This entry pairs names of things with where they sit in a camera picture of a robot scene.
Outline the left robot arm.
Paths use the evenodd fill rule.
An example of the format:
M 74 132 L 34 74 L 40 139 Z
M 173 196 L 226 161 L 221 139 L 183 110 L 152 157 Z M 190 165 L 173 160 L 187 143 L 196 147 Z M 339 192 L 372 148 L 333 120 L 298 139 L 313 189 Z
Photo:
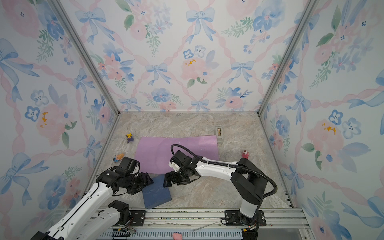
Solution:
M 96 178 L 85 196 L 46 232 L 37 232 L 33 240 L 95 240 L 108 228 L 118 225 L 127 228 L 134 219 L 129 204 L 115 200 L 91 220 L 99 207 L 120 189 L 135 195 L 154 183 L 150 175 L 140 171 L 140 162 L 124 157 L 118 166 L 111 167 Z

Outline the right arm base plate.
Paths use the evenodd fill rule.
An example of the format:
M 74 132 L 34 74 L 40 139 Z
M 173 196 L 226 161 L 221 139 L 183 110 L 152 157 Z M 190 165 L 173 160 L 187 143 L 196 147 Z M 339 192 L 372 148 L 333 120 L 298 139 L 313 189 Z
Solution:
M 226 210 L 224 211 L 224 218 L 222 218 L 222 224 L 229 227 L 251 227 L 257 225 L 259 221 L 260 227 L 265 227 L 267 225 L 264 212 L 258 210 L 255 212 L 252 218 L 248 218 L 240 213 L 239 210 Z

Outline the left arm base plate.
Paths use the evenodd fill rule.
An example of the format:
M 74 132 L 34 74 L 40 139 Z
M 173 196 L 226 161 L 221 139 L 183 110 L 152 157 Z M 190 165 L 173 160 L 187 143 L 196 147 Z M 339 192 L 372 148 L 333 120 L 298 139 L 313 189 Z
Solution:
M 145 210 L 126 210 L 120 213 L 118 225 L 127 227 L 143 227 L 145 217 Z

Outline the dark blue gift box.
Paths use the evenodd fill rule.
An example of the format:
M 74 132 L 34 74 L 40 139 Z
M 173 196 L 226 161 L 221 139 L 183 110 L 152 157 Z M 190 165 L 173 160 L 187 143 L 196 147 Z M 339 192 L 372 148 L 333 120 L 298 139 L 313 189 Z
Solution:
M 142 190 L 146 209 L 153 209 L 172 200 L 170 190 L 164 188 L 165 175 L 153 178 L 153 184 Z

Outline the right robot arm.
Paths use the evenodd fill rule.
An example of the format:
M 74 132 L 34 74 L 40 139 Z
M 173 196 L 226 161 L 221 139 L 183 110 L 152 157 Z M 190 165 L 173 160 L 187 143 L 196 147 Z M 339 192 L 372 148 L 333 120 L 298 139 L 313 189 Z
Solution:
M 172 156 L 169 166 L 173 170 L 165 174 L 163 187 L 188 185 L 191 177 L 213 177 L 233 184 L 242 197 L 239 218 L 243 225 L 251 226 L 257 222 L 258 207 L 266 197 L 267 176 L 248 159 L 238 162 L 214 161 L 190 153 L 177 151 Z

